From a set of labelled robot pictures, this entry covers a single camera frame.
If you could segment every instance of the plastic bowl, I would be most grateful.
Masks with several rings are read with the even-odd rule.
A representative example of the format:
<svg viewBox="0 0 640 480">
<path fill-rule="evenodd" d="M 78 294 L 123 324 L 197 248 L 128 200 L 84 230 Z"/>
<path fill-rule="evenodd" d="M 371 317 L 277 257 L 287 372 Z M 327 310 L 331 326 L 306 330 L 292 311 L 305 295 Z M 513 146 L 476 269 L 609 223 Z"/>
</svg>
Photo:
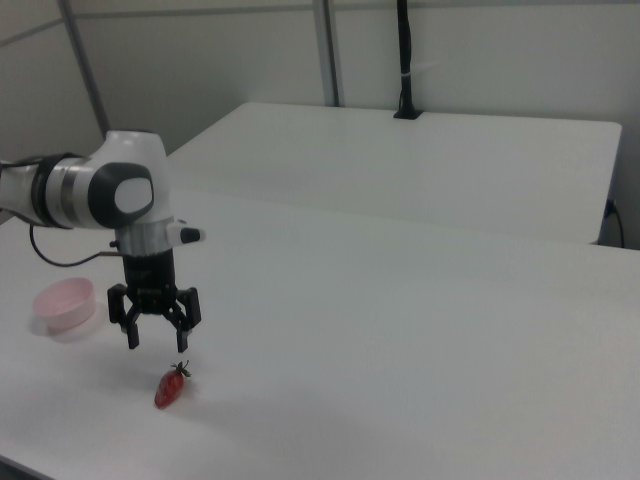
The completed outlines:
<svg viewBox="0 0 640 480">
<path fill-rule="evenodd" d="M 49 285 L 33 301 L 33 313 L 53 330 L 80 325 L 95 310 L 93 284 L 86 278 L 67 278 Z"/>
</svg>

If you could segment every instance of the white wall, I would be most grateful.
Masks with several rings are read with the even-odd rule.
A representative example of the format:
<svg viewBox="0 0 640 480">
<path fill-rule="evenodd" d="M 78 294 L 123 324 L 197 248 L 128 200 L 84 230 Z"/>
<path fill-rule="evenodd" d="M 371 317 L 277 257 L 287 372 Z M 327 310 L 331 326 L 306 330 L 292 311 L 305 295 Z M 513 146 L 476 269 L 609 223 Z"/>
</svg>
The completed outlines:
<svg viewBox="0 0 640 480">
<path fill-rule="evenodd" d="M 111 127 L 158 132 L 169 152 L 247 101 L 325 104 L 311 0 L 72 7 Z"/>
<path fill-rule="evenodd" d="M 101 141 L 56 2 L 0 1 L 0 158 L 88 154 Z"/>
<path fill-rule="evenodd" d="M 396 15 L 370 5 L 336 0 L 343 101 L 395 109 Z M 640 248 L 640 5 L 412 8 L 409 15 L 414 70 L 433 64 L 414 72 L 417 106 L 622 124 L 612 197 L 627 243 Z M 614 227 L 607 222 L 603 239 L 615 245 Z"/>
</svg>

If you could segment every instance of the red strawberry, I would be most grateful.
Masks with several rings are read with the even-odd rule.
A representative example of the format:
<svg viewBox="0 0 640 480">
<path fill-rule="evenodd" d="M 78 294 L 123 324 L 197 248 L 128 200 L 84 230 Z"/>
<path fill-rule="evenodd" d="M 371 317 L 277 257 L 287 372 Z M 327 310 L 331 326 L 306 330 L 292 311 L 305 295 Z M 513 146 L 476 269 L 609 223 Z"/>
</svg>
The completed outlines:
<svg viewBox="0 0 640 480">
<path fill-rule="evenodd" d="M 171 366 L 174 370 L 169 370 L 162 376 L 160 384 L 158 385 L 158 390 L 156 391 L 156 407 L 160 409 L 165 408 L 180 396 L 182 388 L 184 387 L 184 377 L 191 376 L 191 374 L 186 370 L 187 365 L 189 365 L 189 360 L 187 360 L 187 363 L 185 363 L 184 366 L 182 365 L 182 362 L 178 365 L 172 363 Z"/>
</svg>

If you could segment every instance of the white tabletop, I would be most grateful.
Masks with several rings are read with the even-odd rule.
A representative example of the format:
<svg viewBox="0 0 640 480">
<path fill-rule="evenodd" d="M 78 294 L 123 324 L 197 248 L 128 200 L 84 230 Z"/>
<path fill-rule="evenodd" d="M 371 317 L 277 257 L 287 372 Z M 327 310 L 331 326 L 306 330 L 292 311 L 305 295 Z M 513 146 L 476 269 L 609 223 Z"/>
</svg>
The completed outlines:
<svg viewBox="0 0 640 480">
<path fill-rule="evenodd" d="M 620 125 L 245 104 L 176 151 L 184 185 L 334 211 L 593 243 Z"/>
<path fill-rule="evenodd" d="M 176 250 L 203 321 L 186 354 L 104 309 L 52 337 L 37 292 L 61 271 L 0 228 L 0 455 L 59 479 L 629 479 L 640 475 L 635 252 L 178 190 L 205 228 Z M 106 232 L 38 230 L 70 260 Z M 169 363 L 193 379 L 165 411 Z"/>
</svg>

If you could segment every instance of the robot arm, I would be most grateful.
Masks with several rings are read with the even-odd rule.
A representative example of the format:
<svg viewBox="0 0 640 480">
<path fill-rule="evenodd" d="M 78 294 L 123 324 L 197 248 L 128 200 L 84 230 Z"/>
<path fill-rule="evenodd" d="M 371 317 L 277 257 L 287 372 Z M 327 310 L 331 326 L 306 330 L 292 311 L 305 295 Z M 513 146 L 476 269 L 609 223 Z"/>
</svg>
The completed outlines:
<svg viewBox="0 0 640 480">
<path fill-rule="evenodd" d="M 127 286 L 109 290 L 109 315 L 138 345 L 141 313 L 163 315 L 178 330 L 178 350 L 200 320 L 195 288 L 175 287 L 173 250 L 204 240 L 202 230 L 173 219 L 169 172 L 160 137 L 149 132 L 110 131 L 88 158 L 43 157 L 25 165 L 3 164 L 0 207 L 34 225 L 114 229 Z M 124 310 L 127 296 L 131 309 Z M 186 307 L 182 313 L 180 302 Z"/>
</svg>

